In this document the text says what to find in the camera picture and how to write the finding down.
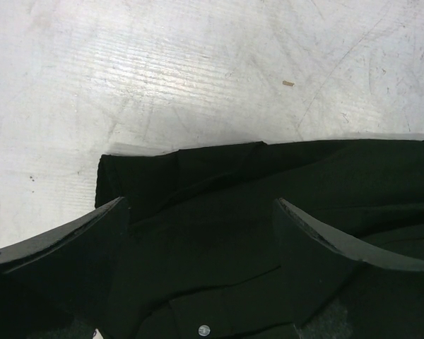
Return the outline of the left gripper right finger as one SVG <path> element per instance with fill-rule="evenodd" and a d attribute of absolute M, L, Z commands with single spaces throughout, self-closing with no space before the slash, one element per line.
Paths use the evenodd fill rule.
<path fill-rule="evenodd" d="M 273 230 L 299 338 L 424 338 L 424 222 L 357 238 L 278 199 Z"/>

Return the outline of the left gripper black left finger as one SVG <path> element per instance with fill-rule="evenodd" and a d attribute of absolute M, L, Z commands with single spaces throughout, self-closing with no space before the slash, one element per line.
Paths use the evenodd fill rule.
<path fill-rule="evenodd" d="M 103 321 L 129 205 L 94 211 L 0 249 L 0 338 L 92 338 Z"/>

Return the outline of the black long sleeve shirt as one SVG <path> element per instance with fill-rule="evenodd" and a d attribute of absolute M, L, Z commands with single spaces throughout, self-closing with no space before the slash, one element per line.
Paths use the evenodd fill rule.
<path fill-rule="evenodd" d="M 104 155 L 95 203 L 129 202 L 110 338 L 299 338 L 273 205 L 357 238 L 424 222 L 424 141 L 262 142 Z"/>

